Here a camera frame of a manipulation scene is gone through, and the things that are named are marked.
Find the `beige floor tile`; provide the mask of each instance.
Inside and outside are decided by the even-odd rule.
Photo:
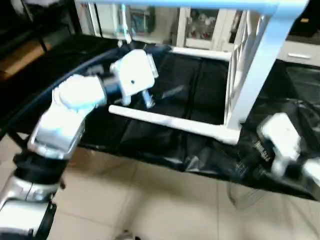
[[[237,187],[239,194],[251,191]],[[263,198],[248,208],[238,210],[230,202],[227,182],[218,182],[219,240],[288,240],[290,233],[282,211],[279,194],[265,192]]]
[[[320,240],[320,202],[308,200],[311,220],[316,228],[317,239]]]
[[[143,240],[216,240],[217,182],[139,163],[117,227]]]
[[[113,226],[127,196],[136,161],[78,148],[55,197],[64,213]]]
[[[282,196],[283,210],[290,226],[291,239],[316,240],[317,228],[314,225],[308,200],[293,196]]]
[[[5,186],[6,181],[7,181],[8,177],[10,176],[11,172],[12,172],[12,170],[10,168],[2,167],[0,165],[0,191]]]
[[[114,228],[57,211],[48,240],[112,240]]]
[[[0,166],[13,168],[13,158],[21,149],[7,135],[0,141]]]

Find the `black plastic sheet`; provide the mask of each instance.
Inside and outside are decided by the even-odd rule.
[[[0,83],[0,122],[10,110],[32,98],[66,71],[116,45],[115,40],[74,36],[9,81]],[[227,62],[168,53],[156,57],[155,63],[159,78],[150,92],[156,105],[146,109],[142,98],[136,96],[131,108],[210,124],[223,123]],[[106,71],[109,65],[110,62],[104,64]],[[303,139],[303,152],[319,153],[319,90],[320,70],[317,67],[277,60],[247,122],[257,126],[269,115],[287,113]],[[12,99],[6,99],[5,93],[12,93]],[[48,95],[21,119],[15,130],[30,133],[50,100]],[[235,178],[237,163],[253,148],[252,133],[247,129],[242,130],[237,146],[229,146],[208,137],[110,114],[107,106],[94,110],[88,116],[85,128],[81,147],[132,157],[181,172],[231,180],[257,189],[311,198],[303,191],[255,172],[243,180]]]

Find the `white plastic pipe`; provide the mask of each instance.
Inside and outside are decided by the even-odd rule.
[[[193,134],[214,138],[222,143],[236,145],[239,141],[240,130],[229,129],[224,125],[192,121],[188,119],[167,116],[158,113],[136,110],[123,106],[110,105],[112,114],[132,118],[152,124],[158,124],[173,129],[179,129]]]
[[[172,47],[171,53],[181,54],[199,58],[206,59],[217,59],[221,61],[229,62],[231,58],[231,52],[224,51],[213,51],[213,50],[204,50],[204,49],[195,49],[195,48],[185,48],[185,47]]]

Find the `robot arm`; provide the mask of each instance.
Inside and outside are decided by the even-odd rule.
[[[53,198],[93,109],[113,95],[128,105],[138,93],[147,107],[153,106],[147,89],[158,73],[150,54],[132,50],[113,63],[110,72],[114,77],[108,79],[73,75],[52,91],[50,107],[36,124],[28,149],[14,157],[16,169],[0,193],[0,239],[1,234],[48,237],[57,208]]]

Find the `drawer handle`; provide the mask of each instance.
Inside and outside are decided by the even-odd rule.
[[[288,53],[289,57],[298,58],[298,59],[311,59],[311,56],[303,55],[303,54],[297,54],[297,53]]]

